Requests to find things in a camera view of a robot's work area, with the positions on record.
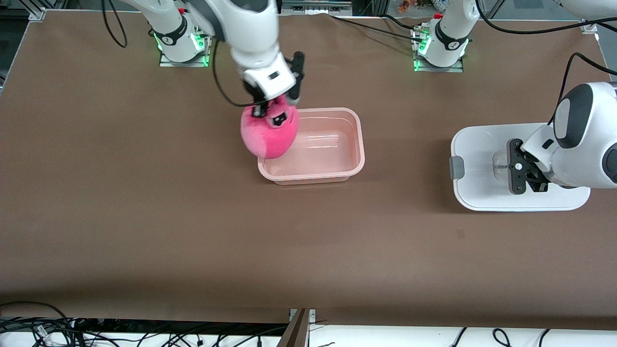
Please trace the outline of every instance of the pink stuffed toy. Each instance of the pink stuffed toy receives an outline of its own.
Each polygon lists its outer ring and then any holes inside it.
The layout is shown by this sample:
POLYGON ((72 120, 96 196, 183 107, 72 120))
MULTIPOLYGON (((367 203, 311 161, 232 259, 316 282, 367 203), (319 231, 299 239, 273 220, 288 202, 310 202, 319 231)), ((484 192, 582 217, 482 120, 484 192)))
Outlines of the pink stuffed toy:
POLYGON ((274 159, 291 147, 298 133, 298 110, 287 103, 285 95, 268 102, 266 116, 253 117, 253 107, 242 112, 240 134, 244 145, 259 158, 274 159))

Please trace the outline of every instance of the pink plastic tray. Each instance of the pink plastic tray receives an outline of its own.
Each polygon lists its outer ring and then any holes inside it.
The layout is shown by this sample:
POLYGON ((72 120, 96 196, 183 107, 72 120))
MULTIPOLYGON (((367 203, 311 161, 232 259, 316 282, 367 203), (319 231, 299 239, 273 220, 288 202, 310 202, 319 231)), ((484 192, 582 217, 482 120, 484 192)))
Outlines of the pink plastic tray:
POLYGON ((345 108, 298 110, 298 135, 287 153, 259 159, 259 172, 279 185, 342 182, 364 166, 360 119, 345 108))

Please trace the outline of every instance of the robotic arm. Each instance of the robotic arm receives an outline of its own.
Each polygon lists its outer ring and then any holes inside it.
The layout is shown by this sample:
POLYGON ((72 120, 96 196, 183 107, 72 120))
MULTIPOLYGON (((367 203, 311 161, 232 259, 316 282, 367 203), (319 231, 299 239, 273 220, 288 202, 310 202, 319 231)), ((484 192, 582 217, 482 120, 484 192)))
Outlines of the robotic arm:
MULTIPOLYGON (((143 13, 171 61, 191 60, 204 50, 202 37, 212 36, 230 45, 245 89, 255 102, 286 94, 290 104, 297 104, 304 57, 294 56, 292 72, 278 44, 275 0, 122 1, 143 13)), ((256 106, 254 115, 263 117, 266 105, 256 106)))
MULTIPOLYGON (((617 17, 615 0, 561 0, 561 5, 588 20, 617 17)), ((475 0, 451 0, 443 18, 429 22, 431 42, 418 53, 432 65, 454 65, 478 18, 475 0)), ((513 194, 523 194, 527 184, 534 192, 547 191, 548 183, 617 188, 617 83, 575 87, 560 101, 553 122, 527 139, 507 141, 506 148, 513 194)))

